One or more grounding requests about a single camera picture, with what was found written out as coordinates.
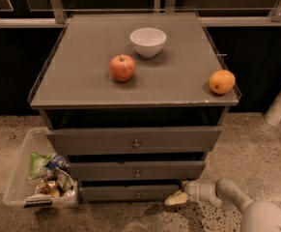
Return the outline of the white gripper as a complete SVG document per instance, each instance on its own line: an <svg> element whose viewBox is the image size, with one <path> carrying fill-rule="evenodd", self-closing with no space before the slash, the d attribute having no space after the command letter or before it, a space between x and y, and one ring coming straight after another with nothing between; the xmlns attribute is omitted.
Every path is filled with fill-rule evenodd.
<svg viewBox="0 0 281 232"><path fill-rule="evenodd" d="M181 188L185 192L178 190L165 200L166 206L179 205L187 202L207 202L214 208L220 208L222 200L217 196L215 185L202 183L198 180L179 180Z"/></svg>

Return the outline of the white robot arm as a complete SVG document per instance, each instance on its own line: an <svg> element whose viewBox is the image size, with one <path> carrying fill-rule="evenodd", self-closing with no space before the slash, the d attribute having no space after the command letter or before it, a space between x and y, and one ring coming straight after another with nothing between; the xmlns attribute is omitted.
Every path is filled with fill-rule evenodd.
<svg viewBox="0 0 281 232"><path fill-rule="evenodd" d="M240 232L281 232L281 208L272 202L254 200L229 179L215 184L183 181L182 188L165 200L167 206L186 202L207 202L216 209L241 214Z"/></svg>

